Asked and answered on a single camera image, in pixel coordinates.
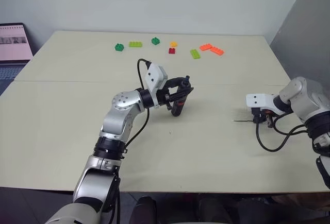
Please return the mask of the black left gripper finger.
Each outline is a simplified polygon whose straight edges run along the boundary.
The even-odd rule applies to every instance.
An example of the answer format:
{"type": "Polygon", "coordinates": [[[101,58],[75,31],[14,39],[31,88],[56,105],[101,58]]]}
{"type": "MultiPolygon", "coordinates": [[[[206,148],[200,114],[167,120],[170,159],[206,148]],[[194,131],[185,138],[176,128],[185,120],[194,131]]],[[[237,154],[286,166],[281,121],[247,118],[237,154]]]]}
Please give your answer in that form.
{"type": "Polygon", "coordinates": [[[176,77],[169,79],[167,80],[167,87],[178,87],[184,80],[186,80],[185,77],[176,77]]]}
{"type": "Polygon", "coordinates": [[[176,93],[169,95],[169,101],[179,101],[182,98],[186,98],[193,90],[194,87],[178,89],[176,93]]]}

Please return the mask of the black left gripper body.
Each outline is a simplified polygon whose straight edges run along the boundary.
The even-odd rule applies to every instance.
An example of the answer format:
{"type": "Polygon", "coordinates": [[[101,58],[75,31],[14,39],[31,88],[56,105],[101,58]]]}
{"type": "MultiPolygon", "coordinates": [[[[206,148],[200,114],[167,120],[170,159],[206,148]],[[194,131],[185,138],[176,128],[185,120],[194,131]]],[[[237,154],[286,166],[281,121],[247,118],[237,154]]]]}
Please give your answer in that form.
{"type": "Polygon", "coordinates": [[[156,92],[157,101],[160,106],[164,106],[164,105],[170,106],[170,101],[169,101],[170,85],[171,85],[171,80],[167,80],[164,86],[162,87],[162,89],[159,89],[156,92]]]}

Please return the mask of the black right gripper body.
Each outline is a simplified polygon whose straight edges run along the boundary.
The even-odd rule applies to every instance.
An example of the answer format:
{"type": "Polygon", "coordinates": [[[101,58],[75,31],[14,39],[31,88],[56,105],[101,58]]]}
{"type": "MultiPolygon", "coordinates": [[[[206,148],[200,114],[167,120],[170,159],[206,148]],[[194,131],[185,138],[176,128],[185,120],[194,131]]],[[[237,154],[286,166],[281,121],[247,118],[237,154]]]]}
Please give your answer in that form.
{"type": "Polygon", "coordinates": [[[254,118],[263,118],[267,115],[270,116],[278,116],[275,112],[268,110],[268,109],[262,109],[262,108],[251,108],[251,112],[254,118]]]}

